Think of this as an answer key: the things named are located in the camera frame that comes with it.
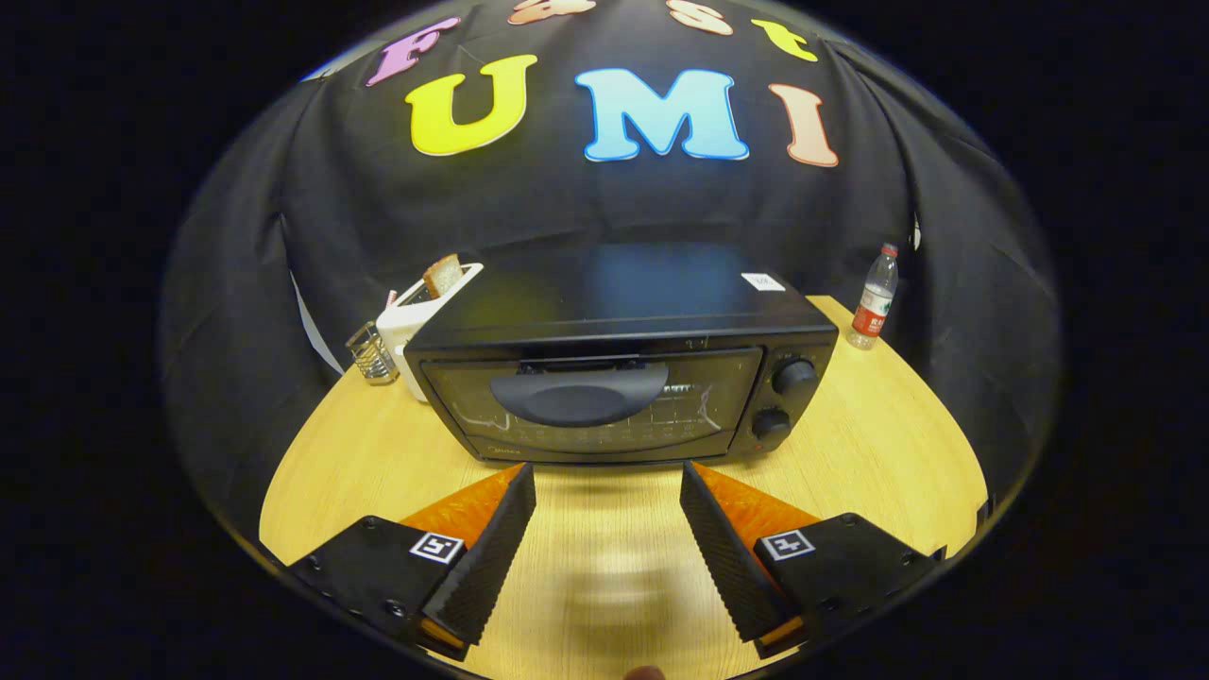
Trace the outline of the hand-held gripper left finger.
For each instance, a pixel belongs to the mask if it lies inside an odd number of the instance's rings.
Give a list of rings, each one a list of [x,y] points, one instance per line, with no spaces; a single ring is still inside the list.
[[[536,511],[530,463],[399,521],[368,514],[290,564],[332,606],[453,661],[480,644]]]

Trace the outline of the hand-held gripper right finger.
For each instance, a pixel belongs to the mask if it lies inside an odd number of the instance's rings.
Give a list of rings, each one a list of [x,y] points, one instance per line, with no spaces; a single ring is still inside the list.
[[[945,559],[863,515],[821,519],[698,462],[682,468],[679,506],[739,636],[760,658],[848,634]]]

